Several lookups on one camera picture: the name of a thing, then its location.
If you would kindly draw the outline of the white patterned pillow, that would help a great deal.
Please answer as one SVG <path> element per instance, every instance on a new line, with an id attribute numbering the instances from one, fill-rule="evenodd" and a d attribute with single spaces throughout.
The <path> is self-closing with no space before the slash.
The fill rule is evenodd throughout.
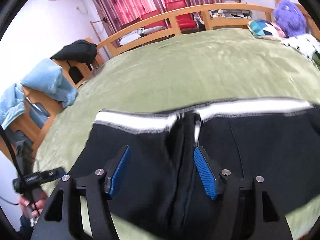
<path id="1" fill-rule="evenodd" d="M 285 38 L 281 43 L 299 52 L 319 68 L 319 41 L 311 34 Z"/>

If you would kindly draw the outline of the wooden bed frame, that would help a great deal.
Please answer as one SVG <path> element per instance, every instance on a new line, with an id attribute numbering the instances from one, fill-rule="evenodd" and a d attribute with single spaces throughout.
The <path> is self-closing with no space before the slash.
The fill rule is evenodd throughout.
<path id="1" fill-rule="evenodd" d="M 123 52 L 126 52 L 132 48 L 137 46 L 158 40 L 163 37 L 167 37 L 170 35 L 181 35 L 181 29 L 178 25 L 176 17 L 184 14 L 192 14 L 193 12 L 200 12 L 201 17 L 204 21 L 204 26 L 206 30 L 212 30 L 217 27 L 245 27 L 250 22 L 249 19 L 244 18 L 226 18 L 226 17 L 215 17 L 211 18 L 209 15 L 210 10 L 250 10 L 250 11 L 259 11 L 265 14 L 265 18 L 267 21 L 272 20 L 272 8 L 263 7 L 255 4 L 245 4 L 245 3 L 214 3 L 214 4 L 204 4 L 204 5 L 195 5 L 191 7 L 185 7 L 182 9 L 177 9 L 169 12 L 165 12 L 146 20 L 142 20 L 137 22 L 121 31 L 111 35 L 107 39 L 99 42 L 97 44 L 97 48 L 101 49 L 106 47 L 110 52 L 112 57 L 115 57 Z M 120 37 L 138 29 L 145 25 L 152 24 L 161 20 L 168 20 L 171 25 L 170 28 L 159 30 L 155 33 L 148 34 L 144 37 L 141 37 L 137 40 L 134 40 L 128 44 L 125 44 L 119 48 L 113 45 L 113 41 L 119 39 Z"/>

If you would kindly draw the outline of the colourful geometric cushion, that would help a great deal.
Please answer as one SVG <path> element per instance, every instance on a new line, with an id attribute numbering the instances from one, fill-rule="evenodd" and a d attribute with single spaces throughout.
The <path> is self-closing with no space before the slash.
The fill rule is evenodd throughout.
<path id="1" fill-rule="evenodd" d="M 266 20 L 252 20 L 249 22 L 248 28 L 255 38 L 271 40 L 287 38 L 283 30 L 276 23 Z"/>

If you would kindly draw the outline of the red chair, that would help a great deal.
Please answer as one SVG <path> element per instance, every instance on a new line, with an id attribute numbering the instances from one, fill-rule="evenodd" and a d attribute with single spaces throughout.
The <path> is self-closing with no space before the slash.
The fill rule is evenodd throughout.
<path id="1" fill-rule="evenodd" d="M 166 11 L 173 11 L 173 10 L 177 10 L 177 9 L 182 9 L 182 8 L 185 8 L 186 6 L 187 6 L 187 4 L 186 4 L 185 0 L 165 2 Z M 148 12 L 148 13 L 142 15 L 140 18 L 141 18 L 141 20 L 146 20 L 148 18 L 151 18 L 151 17 L 159 15 L 159 14 L 160 14 L 160 11 L 157 9 L 155 11 Z M 179 15 L 176 17 L 176 19 L 177 19 L 178 25 L 181 30 L 195 29 L 197 27 L 197 23 L 194 20 L 194 18 L 191 16 L 191 14 Z M 170 28 L 171 25 L 167 24 L 165 20 L 161 20 L 161 21 L 144 26 L 145 29 L 154 28 L 154 27 L 164 27 L 164 28 L 169 27 Z"/>

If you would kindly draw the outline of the black garment on nightstand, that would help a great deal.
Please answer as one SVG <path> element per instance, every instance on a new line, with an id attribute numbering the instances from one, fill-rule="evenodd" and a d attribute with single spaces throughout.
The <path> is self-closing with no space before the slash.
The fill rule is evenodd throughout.
<path id="1" fill-rule="evenodd" d="M 92 70 L 91 64 L 97 55 L 97 45 L 86 40 L 77 40 L 64 46 L 60 51 L 50 57 L 57 61 L 76 61 L 84 63 L 88 70 Z"/>

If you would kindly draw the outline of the purple plush toy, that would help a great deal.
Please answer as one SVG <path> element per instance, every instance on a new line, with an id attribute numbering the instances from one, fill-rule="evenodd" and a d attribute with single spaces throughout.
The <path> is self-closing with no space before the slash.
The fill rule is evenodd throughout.
<path id="1" fill-rule="evenodd" d="M 306 19 L 298 7 L 288 0 L 281 0 L 273 11 L 276 24 L 287 37 L 306 33 Z"/>

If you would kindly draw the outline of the black pants with white stripe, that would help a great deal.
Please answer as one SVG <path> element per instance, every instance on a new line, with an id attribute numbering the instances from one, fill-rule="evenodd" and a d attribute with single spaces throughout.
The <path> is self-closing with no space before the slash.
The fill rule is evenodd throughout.
<path id="1" fill-rule="evenodd" d="M 319 196 L 319 105 L 213 101 L 163 113 L 100 110 L 73 178 L 113 214 L 165 239 L 288 239 L 285 216 Z"/>

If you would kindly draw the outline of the light blue towel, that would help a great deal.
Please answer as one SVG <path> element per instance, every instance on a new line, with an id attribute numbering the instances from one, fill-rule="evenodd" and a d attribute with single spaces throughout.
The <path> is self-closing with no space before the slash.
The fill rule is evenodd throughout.
<path id="1" fill-rule="evenodd" d="M 44 59 L 19 84 L 11 85 L 1 95 L 1 126 L 3 129 L 26 112 L 23 86 L 43 92 L 49 98 L 60 102 L 63 108 L 71 106 L 77 96 L 76 89 L 64 76 L 62 67 L 50 59 Z"/>

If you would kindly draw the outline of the green bed blanket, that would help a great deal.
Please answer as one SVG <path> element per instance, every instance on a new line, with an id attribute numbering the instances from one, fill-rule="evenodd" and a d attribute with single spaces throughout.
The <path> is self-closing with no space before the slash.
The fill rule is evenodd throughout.
<path id="1" fill-rule="evenodd" d="M 82 85 L 57 115 L 37 157 L 69 170 L 103 109 L 160 112 L 205 101 L 287 96 L 319 102 L 319 70 L 277 41 L 231 28 L 181 35 L 125 52 Z"/>

